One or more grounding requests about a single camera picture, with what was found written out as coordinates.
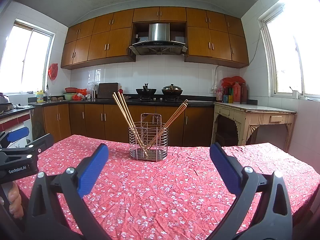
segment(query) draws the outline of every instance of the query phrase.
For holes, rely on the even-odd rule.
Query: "chopsticks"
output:
[[[143,141],[141,140],[140,136],[139,136],[139,133],[136,129],[136,126],[133,122],[133,119],[131,117],[131,114],[130,114],[130,111],[128,109],[128,106],[127,106],[127,103],[126,101],[124,100],[124,96],[122,93],[118,92],[118,97],[117,97],[117,94],[115,92],[113,92],[113,95],[112,95],[113,99],[115,100],[116,104],[118,105],[122,115],[124,116],[124,119],[127,121],[127,124],[129,126],[129,128],[132,130],[132,132],[134,133],[135,135],[135,138],[138,142],[138,144],[140,145],[140,147],[142,148],[144,154],[146,156],[148,156],[147,154],[147,151],[146,151],[146,147],[145,145],[143,144]]]
[[[165,129],[169,127],[170,124],[186,109],[188,106],[188,100],[184,100],[184,102],[178,107],[178,109],[173,113],[173,115],[169,118],[169,120],[165,123],[161,130],[159,130],[158,135],[154,136],[154,138],[150,141],[150,143],[146,146],[146,149],[150,149],[153,144],[158,140],[158,138],[164,133]]]

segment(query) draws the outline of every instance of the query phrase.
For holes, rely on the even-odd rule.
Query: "stainless steel range hood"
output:
[[[170,24],[149,24],[149,39],[129,47],[136,55],[180,55],[187,51],[185,43],[170,41]]]

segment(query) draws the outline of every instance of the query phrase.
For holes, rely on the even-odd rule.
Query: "human hand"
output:
[[[21,195],[19,193],[18,184],[14,181],[12,188],[8,192],[8,200],[10,201],[9,212],[14,218],[23,217],[23,208],[21,206]],[[4,205],[4,200],[0,197],[0,204]]]

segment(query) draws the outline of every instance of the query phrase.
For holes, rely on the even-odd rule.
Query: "black countertop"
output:
[[[14,114],[20,114],[22,112],[30,111],[31,109],[34,109],[35,107],[29,107],[29,108],[21,108],[21,109],[13,109],[11,111],[5,112],[3,114],[0,114],[0,119],[3,119],[5,117],[9,117]]]
[[[125,100],[128,105],[132,106],[180,106],[183,100],[180,101],[144,101],[139,99],[126,99]],[[189,100],[188,105],[194,107],[214,107],[214,101],[206,101],[205,97],[203,100]],[[55,101],[55,102],[44,102],[44,103],[29,103],[30,106],[55,106],[60,104],[105,104],[105,105],[115,105],[116,102],[113,98],[96,98],[96,99],[88,99],[88,100],[63,100],[63,101]]]

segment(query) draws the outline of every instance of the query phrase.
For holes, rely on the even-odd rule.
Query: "stainless steel wire basket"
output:
[[[152,122],[143,120],[152,115]],[[129,127],[130,155],[137,160],[161,161],[168,155],[168,128],[160,114],[143,113],[135,130]]]

